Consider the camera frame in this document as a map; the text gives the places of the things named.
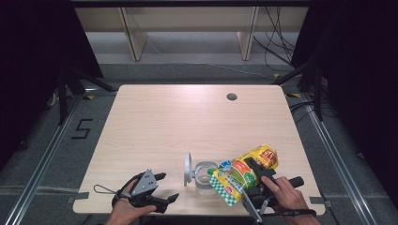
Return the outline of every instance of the gray carpet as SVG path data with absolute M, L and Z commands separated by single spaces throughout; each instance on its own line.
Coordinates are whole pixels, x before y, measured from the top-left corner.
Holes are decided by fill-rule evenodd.
M 235 83 L 235 84 L 269 84 L 274 81 L 276 73 L 267 66 L 242 65 L 231 66 L 233 69 L 255 74 L 236 72 L 230 68 L 219 68 L 209 65 L 101 65 L 105 81 L 113 86 L 123 83 Z M 289 67 L 274 66 L 279 69 Z M 299 78 L 283 85 L 285 93 L 297 93 Z M 85 82 L 86 87 L 95 87 Z M 67 133 L 56 150 L 53 161 L 44 175 L 38 193 L 31 202 L 23 224 L 82 224 L 87 215 L 75 214 L 72 210 L 70 198 L 77 192 L 83 181 L 85 171 L 92 157 L 106 117 L 112 107 L 115 95 L 105 92 L 93 92 L 91 100 L 83 100 L 74 113 Z M 288 97 L 289 105 L 300 103 L 301 98 Z M 340 154 L 352 173 L 366 200 L 371 205 L 380 224 L 394 224 L 398 220 L 397 210 L 393 207 L 383 188 L 377 182 L 366 160 L 356 157 L 356 145 L 351 141 L 338 118 L 335 118 L 329 104 L 323 104 L 324 123 L 334 140 Z M 4 222 L 12 205 L 18 200 L 22 187 L 27 183 L 38 161 L 57 126 L 59 110 L 55 105 L 44 112 L 38 124 L 32 130 L 29 139 L 29 148 L 16 153 L 6 168 L 0 173 L 0 223 Z M 92 119 L 83 122 L 85 128 L 90 128 L 86 139 L 74 140 L 72 137 L 81 137 L 83 132 L 76 128 L 82 119 Z M 324 144 L 320 140 L 314 125 L 307 114 L 305 107 L 294 113 L 297 128 L 307 157 L 310 161 L 314 176 L 320 190 L 326 198 L 332 201 L 332 212 L 340 224 L 361 224 L 360 217 L 349 199 L 339 175 L 328 156 Z M 93 215 L 85 224 L 104 223 L 108 215 Z M 329 209 L 318 217 L 322 224 L 336 224 Z M 253 224 L 247 218 L 225 217 L 158 217 L 149 221 L 158 224 Z M 267 224 L 283 224 L 278 218 L 270 218 Z

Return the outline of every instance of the human hand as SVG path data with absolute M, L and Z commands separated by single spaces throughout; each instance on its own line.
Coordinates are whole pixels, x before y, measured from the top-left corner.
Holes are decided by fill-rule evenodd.
M 132 181 L 124 190 L 129 191 L 137 180 Z M 132 206 L 128 199 L 120 198 L 114 205 L 106 225 L 129 225 L 135 219 L 156 210 L 155 205 L 148 205 L 141 208 Z
M 261 180 L 272 191 L 278 200 L 278 205 L 272 207 L 275 212 L 282 212 L 286 209 L 308 209 L 301 191 L 296 190 L 286 177 L 275 180 L 275 185 L 269 178 L 263 176 Z M 319 224 L 312 215 L 300 215 L 295 217 L 283 217 L 288 224 Z

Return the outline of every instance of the hole in table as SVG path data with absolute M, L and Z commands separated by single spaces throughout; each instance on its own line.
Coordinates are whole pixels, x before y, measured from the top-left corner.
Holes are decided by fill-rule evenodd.
M 228 98 L 229 100 L 236 100 L 237 95 L 234 93 L 229 93 L 228 95 L 226 95 L 226 98 Z

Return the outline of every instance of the chip bag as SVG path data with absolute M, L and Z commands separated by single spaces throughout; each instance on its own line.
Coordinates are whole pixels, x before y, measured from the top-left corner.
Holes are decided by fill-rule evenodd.
M 217 190 L 228 205 L 234 205 L 242 199 L 242 191 L 254 188 L 260 183 L 260 178 L 244 161 L 253 158 L 267 169 L 278 167 L 278 155 L 266 144 L 255 147 L 248 153 L 220 164 L 217 170 L 209 170 L 210 184 Z

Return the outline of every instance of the wooden panel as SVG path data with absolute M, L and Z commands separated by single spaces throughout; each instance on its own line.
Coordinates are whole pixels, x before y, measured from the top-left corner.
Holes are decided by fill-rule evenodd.
M 130 7 L 137 31 L 246 31 L 251 7 Z
M 117 7 L 75 8 L 85 32 L 124 32 Z
M 299 32 L 307 14 L 307 7 L 281 7 L 280 23 L 282 32 Z M 255 31 L 272 32 L 274 30 L 271 19 L 276 23 L 278 20 L 277 8 L 261 7 L 258 13 Z
M 237 100 L 226 95 L 235 93 Z M 179 193 L 166 215 L 247 216 L 241 203 L 228 206 L 218 194 L 201 196 L 194 183 L 184 187 L 184 157 L 220 163 L 236 158 L 256 145 L 277 149 L 276 176 L 302 176 L 307 203 L 318 215 L 323 204 L 282 88 L 257 85 L 124 85 L 119 89 L 77 200 L 77 213 L 110 213 L 112 195 L 98 194 L 93 186 L 117 190 L 147 168 L 167 173 L 154 196 Z

